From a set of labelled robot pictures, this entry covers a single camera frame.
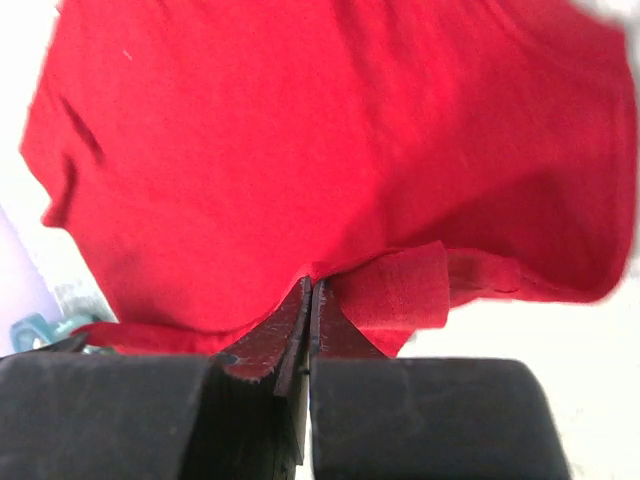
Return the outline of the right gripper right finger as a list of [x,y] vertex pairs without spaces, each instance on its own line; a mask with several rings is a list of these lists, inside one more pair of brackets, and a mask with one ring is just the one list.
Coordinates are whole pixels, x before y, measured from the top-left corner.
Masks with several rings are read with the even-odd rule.
[[566,479],[546,395],[516,360],[386,357],[326,283],[310,318],[318,479]]

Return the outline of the red t shirt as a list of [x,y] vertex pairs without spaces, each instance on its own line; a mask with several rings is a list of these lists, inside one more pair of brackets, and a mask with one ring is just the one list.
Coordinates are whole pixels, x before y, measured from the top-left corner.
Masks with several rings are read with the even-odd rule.
[[127,353],[217,352],[308,277],[393,355],[601,299],[634,231],[624,34],[566,1],[66,1],[21,153]]

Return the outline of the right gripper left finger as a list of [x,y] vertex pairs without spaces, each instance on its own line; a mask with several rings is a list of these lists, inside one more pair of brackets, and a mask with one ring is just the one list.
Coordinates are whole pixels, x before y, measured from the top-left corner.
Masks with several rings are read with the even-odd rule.
[[304,458],[311,282],[213,356],[88,354],[77,334],[1,361],[5,479],[291,479]]

